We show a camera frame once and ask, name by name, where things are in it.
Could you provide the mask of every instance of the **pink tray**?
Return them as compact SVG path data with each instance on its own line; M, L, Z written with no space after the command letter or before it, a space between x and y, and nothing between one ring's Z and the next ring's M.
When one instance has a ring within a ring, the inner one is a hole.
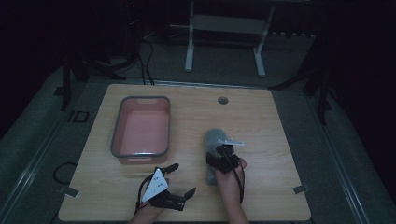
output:
M170 101L164 96L121 102L111 153L122 164L162 163L169 148Z

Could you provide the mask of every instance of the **white metal stand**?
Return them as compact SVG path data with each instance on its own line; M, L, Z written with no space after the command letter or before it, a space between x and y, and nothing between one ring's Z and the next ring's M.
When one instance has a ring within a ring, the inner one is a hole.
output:
M259 77L264 77L265 71L262 62L261 52L262 46L264 45L265 37L267 37L268 35L268 29L271 23L271 19L274 15L274 11L275 7L271 7L266 20L208 16L199 14L194 15L194 1L191 0L189 45L187 48L186 65L184 67L185 71L190 72L192 70L192 59L194 54L194 30L208 30L260 35L260 43L257 47L253 49L253 53L256 61L258 75Z

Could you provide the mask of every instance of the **black wire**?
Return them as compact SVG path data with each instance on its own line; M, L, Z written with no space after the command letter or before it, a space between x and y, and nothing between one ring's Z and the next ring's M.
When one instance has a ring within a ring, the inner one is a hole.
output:
M137 59L139 60L140 65L142 65L142 80L143 80L143 85L146 85L145 71L143 70L143 61L142 61L142 58L140 57L140 54L137 55Z
M226 156L224 148L221 148L221 152L223 153L223 155L224 155L225 159L227 160L228 164L230 165L230 167L233 167L233 164L231 163L230 159L228 158L228 156ZM243 175L244 175L244 186L242 186L241 180L239 179L239 176L236 173L235 168L233 168L233 174L235 175L236 181L238 182L238 186L239 186L239 201L240 201L240 203L242 203L242 201L244 201L244 192L245 192L244 191L244 188L245 188L245 171L244 171L244 167L242 167L241 162L238 162L238 163L240 164L240 166L242 168Z
M146 72L147 72L147 74L148 74L148 79L149 79L151 85L154 86L154 85L155 85L154 80L152 79L151 74L149 73L149 61L151 60L152 53L154 52L154 47L152 47L152 45L151 45L148 41L146 41L146 40L142 40L142 42L143 42L144 44L149 45L150 48L151 48L151 52L150 52L150 54L149 54L149 56L148 56L148 61L147 61L147 63L146 63Z
M63 184L63 185L69 185L69 184L70 184L70 181L68 181L68 182L62 181L62 180L60 180L60 179L58 178L58 176L57 176L58 171L59 171L62 167L66 166L66 165L74 165L75 167L77 167L77 165L76 165L74 162L71 162L71 161L64 162L64 163L60 164L58 167L56 167L56 169L55 169L55 170L53 171L53 173L52 173L52 178L53 178L53 180L55 180L55 182L57 182L57 183L59 183L59 184ZM52 219L50 220L49 224L52 224L52 223L55 221L55 218L56 218L57 216L59 216L59 211L60 211L60 210L61 210L61 209L59 209L58 212L56 212L56 214L52 217Z
M139 209L141 209L141 208L144 208L145 206L148 205L148 203L147 203L146 205L140 207L140 198L141 198L141 195L142 195L143 186L145 186L146 182L150 181L150 180L152 179L153 176L154 176L154 174L149 175L149 176L146 177L146 178L143 180L143 182L140 184L139 192L137 193L136 208L134 209L134 213L135 213L135 214L136 214L137 210L139 210Z
M59 171L62 167L66 166L66 165L73 165L73 166L77 167L77 165L76 165L75 163L71 162L71 161L64 162L64 163L60 164L58 167L56 167L56 169L55 169L55 170L53 171L53 173L52 173L52 178L53 178L53 180L55 180L55 181L56 181L57 183L59 183L59 184L64 184L64 185L70 184L70 181L68 181L68 182L62 181L62 180L60 180L60 179L58 178L58 176L57 176L58 171Z
M122 71L117 71L117 74L121 74L121 73L124 73L124 72L132 69L136 65L136 61L137 61L137 57L136 57L136 59L134 59L133 64L129 65L127 68L123 69Z

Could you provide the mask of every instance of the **table surface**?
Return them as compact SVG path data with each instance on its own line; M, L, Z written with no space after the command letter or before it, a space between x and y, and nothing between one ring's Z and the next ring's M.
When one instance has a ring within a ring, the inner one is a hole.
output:
M206 184L205 134L222 129L244 141L235 154L247 161L243 207L250 221L308 220L311 216L288 141L271 92L253 89L110 85L78 162L70 188L77 198L64 198L59 218L67 221L121 221L134 215L138 188L155 165L122 165L110 152L111 140L126 96L166 96L171 102L170 148L165 167L169 191L183 195L196 187L182 212L165 210L158 221L225 221L216 186ZM229 103L221 105L219 97Z

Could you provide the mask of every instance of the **gray floor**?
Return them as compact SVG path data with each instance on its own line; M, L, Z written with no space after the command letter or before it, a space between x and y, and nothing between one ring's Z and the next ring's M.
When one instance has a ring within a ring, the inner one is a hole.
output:
M313 41L303 36L270 35L262 54L267 76L261 78L257 76L252 49L247 45L237 48L220 43L219 47L209 47L205 41L198 42L202 44L195 46L192 71L185 73L187 48L183 41L158 44L153 36L147 40L154 47L149 70L157 85L188 82L249 88L266 88L294 76ZM148 45L142 45L145 62L149 51ZM128 79L119 83L141 83L138 65L120 75ZM116 82L99 75L92 76L88 83L73 81L71 105L62 112L59 110L62 98L53 96L61 80L59 70L47 80L1 140L1 205L35 153L46 151L36 167L37 174L31 179L30 188L16 201L9 223L51 223L54 217L53 223L62 223L56 217L64 197L57 192L62 184L53 180L52 173L63 162L78 162L106 87ZM301 92L303 85L304 81L283 91L273 91L273 95L299 176L302 183L312 189L306 193L312 219L315 223L396 223L395 205L343 109L329 97L332 110L326 112L328 124L322 126L315 114L317 97L305 97ZM72 110L89 111L88 121L68 122ZM70 179L73 167L63 172L63 178ZM354 198L348 195L350 192L356 193L363 213L356 214L355 202L349 200Z

